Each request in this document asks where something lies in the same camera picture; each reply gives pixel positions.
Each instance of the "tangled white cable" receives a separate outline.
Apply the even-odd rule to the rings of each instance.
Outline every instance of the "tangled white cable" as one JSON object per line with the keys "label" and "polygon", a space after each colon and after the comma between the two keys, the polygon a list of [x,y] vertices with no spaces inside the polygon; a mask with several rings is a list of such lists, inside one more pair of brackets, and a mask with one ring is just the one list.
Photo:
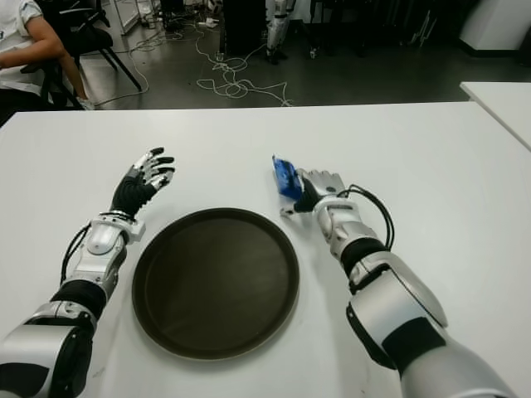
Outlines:
{"label": "tangled white cable", "polygon": [[[207,53],[199,50],[199,40],[205,37],[205,33],[202,31],[199,31],[195,25],[188,24],[189,26],[193,27],[196,32],[200,33],[201,36],[197,38],[196,40],[196,50],[198,54],[201,54],[202,56],[205,56],[212,64],[212,70],[221,70],[223,80],[225,81],[224,85],[216,85],[216,81],[214,79],[200,79],[197,80],[197,85],[205,90],[212,90],[217,95],[220,95],[222,97],[231,98],[234,100],[240,99],[248,95],[250,92],[254,93],[260,93],[269,95],[277,100],[280,101],[280,106],[293,106],[291,104],[291,99],[286,99],[285,92],[288,87],[288,82],[283,81],[282,83],[278,83],[276,85],[268,85],[266,87],[257,87],[253,85],[252,81],[248,79],[236,79],[236,73],[242,72],[249,64],[247,63],[247,60],[256,52],[264,48],[266,44],[261,45],[256,50],[252,51],[247,55],[245,58],[229,58],[228,60],[225,60],[223,62],[215,61],[213,60]],[[229,63],[231,62],[239,62],[235,66],[229,66]],[[276,88],[281,88],[281,97],[276,95],[275,93],[272,93],[268,90],[273,90]]]}
{"label": "tangled white cable", "polygon": [[153,51],[155,48],[157,48],[158,46],[161,46],[162,44],[164,44],[166,42],[169,42],[169,41],[181,41],[183,39],[183,35],[181,33],[174,33],[170,37],[168,37],[168,36],[161,37],[160,36],[161,33],[163,33],[163,32],[162,31],[156,32],[151,37],[149,37],[149,38],[147,38],[145,40],[139,41],[138,43],[136,43],[136,46],[134,46],[132,49],[127,51],[127,55],[130,58],[130,60],[133,62],[133,67],[136,70],[136,73],[138,73],[140,76],[142,76],[142,79],[144,79],[144,81],[146,83],[146,87],[144,89],[142,89],[141,91],[137,92],[137,93],[121,95],[119,97],[114,97],[114,98],[111,98],[111,99],[107,99],[105,101],[98,102],[97,104],[95,104],[95,106],[101,106],[103,104],[108,104],[109,102],[116,101],[116,100],[121,100],[122,98],[133,97],[135,95],[145,94],[145,93],[147,93],[149,91],[148,78],[139,70],[139,68],[136,65],[136,62],[134,62],[132,54],[135,51],[143,51],[143,52]]}
{"label": "tangled white cable", "polygon": [[[200,79],[200,80],[197,80],[196,82],[197,86],[199,86],[200,88],[204,90],[212,90],[217,95],[220,95],[222,97],[231,98],[231,99],[243,98],[246,95],[248,95],[250,92],[265,94],[265,95],[269,95],[279,100],[280,106],[293,106],[291,104],[291,100],[290,99],[287,100],[285,97],[285,92],[288,87],[287,81],[278,83],[276,85],[269,85],[266,87],[257,87],[252,83],[252,81],[248,79],[242,79],[242,80],[236,79],[236,73],[242,72],[245,69],[247,69],[247,67],[249,66],[249,64],[247,63],[247,60],[253,54],[261,50],[265,46],[265,44],[263,44],[262,46],[258,47],[256,50],[249,53],[249,55],[246,56],[245,58],[236,57],[236,58],[227,59],[223,62],[218,62],[218,61],[213,60],[207,53],[199,49],[199,41],[205,37],[205,32],[198,30],[195,24],[187,24],[187,25],[190,27],[193,27],[194,30],[200,34],[200,36],[196,39],[197,53],[202,56],[205,56],[213,64],[212,70],[221,70],[222,78],[225,81],[224,85],[216,85],[216,81],[214,79]],[[101,101],[95,104],[95,106],[101,106],[103,104],[108,104],[109,102],[112,102],[112,101],[121,100],[123,98],[132,97],[135,95],[145,94],[149,91],[148,79],[142,72],[140,72],[139,68],[137,67],[136,62],[133,59],[133,52],[153,51],[156,47],[161,46],[164,43],[167,43],[170,41],[183,41],[183,34],[181,33],[174,33],[171,36],[160,36],[161,33],[163,33],[163,31],[156,32],[148,39],[139,41],[135,47],[127,51],[128,57],[133,62],[134,69],[144,79],[146,87],[136,93],[121,95],[118,97],[107,99],[105,101]],[[280,89],[281,96],[276,95],[275,93],[269,91],[273,89]]]}

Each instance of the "blue object in hand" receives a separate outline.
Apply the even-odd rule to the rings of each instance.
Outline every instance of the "blue object in hand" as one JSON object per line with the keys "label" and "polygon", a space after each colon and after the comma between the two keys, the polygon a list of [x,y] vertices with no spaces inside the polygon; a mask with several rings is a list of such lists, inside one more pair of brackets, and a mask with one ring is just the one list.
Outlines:
{"label": "blue object in hand", "polygon": [[293,164],[273,156],[273,166],[279,194],[298,201],[302,195],[302,187]]}

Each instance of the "dark brown tray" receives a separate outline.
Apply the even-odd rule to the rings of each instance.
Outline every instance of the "dark brown tray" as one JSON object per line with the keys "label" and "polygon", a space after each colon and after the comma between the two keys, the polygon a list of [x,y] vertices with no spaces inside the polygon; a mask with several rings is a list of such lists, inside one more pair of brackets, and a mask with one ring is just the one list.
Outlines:
{"label": "dark brown tray", "polygon": [[288,318],[299,265],[286,235],[250,211],[200,211],[158,234],[142,254],[133,305],[144,331],[183,357],[248,352]]}

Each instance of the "chair leg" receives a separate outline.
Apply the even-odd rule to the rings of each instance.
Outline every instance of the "chair leg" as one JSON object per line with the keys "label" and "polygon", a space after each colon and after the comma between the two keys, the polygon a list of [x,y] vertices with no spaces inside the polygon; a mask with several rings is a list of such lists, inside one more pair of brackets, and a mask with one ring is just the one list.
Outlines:
{"label": "chair leg", "polygon": [[77,98],[72,95],[72,93],[63,85],[62,78],[53,70],[51,70],[48,75],[50,76],[51,81],[57,86],[57,88],[63,93],[67,99],[74,105],[76,109],[83,109]]}
{"label": "chair leg", "polygon": [[113,67],[114,70],[118,70],[118,68],[116,67],[116,64],[113,62],[113,60],[111,60],[109,58],[109,56],[107,54],[105,54],[105,52],[102,49],[99,49],[98,51],[105,58],[105,60],[109,63],[109,65],[111,65]]}
{"label": "chair leg", "polygon": [[139,91],[142,90],[142,86],[140,83],[134,78],[134,76],[129,72],[129,69],[124,65],[124,63],[118,58],[118,56],[112,51],[109,47],[106,48],[106,50],[109,52],[110,56],[118,64],[118,66],[124,71],[124,73],[129,77],[129,79],[133,82],[133,84],[136,86]]}

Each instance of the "white wall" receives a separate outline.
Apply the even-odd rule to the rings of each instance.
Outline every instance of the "white wall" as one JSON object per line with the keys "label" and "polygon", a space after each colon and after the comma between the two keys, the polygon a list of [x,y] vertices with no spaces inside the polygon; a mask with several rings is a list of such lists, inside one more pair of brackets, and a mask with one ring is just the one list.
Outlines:
{"label": "white wall", "polygon": [[531,0],[483,0],[460,38],[476,50],[515,50],[529,26]]}

